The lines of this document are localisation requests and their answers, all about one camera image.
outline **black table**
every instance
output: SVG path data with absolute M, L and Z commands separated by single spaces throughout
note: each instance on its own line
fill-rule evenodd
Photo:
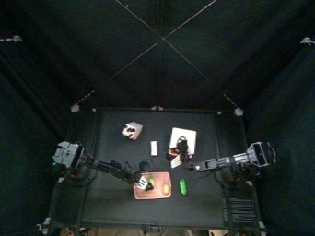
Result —
M 123 125 L 143 124 L 139 138 L 130 140 Z M 69 141 L 81 141 L 98 160 L 129 161 L 138 170 L 151 158 L 150 171 L 171 175 L 173 196 L 137 200 L 134 188 L 113 175 L 98 172 L 87 186 L 59 183 L 55 188 L 53 220 L 55 227 L 130 227 L 223 229 L 223 189 L 211 173 L 171 169 L 166 161 L 173 128 L 197 131 L 194 161 L 217 159 L 246 151 L 242 118 L 233 112 L 83 109 L 71 119 Z M 150 155 L 150 141 L 158 141 L 159 156 Z M 189 196 L 182 195 L 179 181 L 187 182 Z

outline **black curtain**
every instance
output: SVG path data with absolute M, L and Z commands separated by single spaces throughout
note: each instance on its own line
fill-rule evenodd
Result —
M 31 231 L 46 220 L 55 183 L 53 155 L 67 133 L 70 109 L 22 44 L 2 41 L 2 235 Z
M 279 235 L 314 235 L 315 47 L 302 47 L 247 109 L 247 137 L 271 141 L 278 164 L 259 185 L 261 211 Z

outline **white box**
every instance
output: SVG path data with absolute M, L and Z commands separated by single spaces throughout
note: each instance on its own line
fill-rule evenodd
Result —
M 137 140 L 141 132 L 143 130 L 143 125 L 137 122 L 130 122 L 125 125 L 123 134 L 130 137 L 130 139 Z

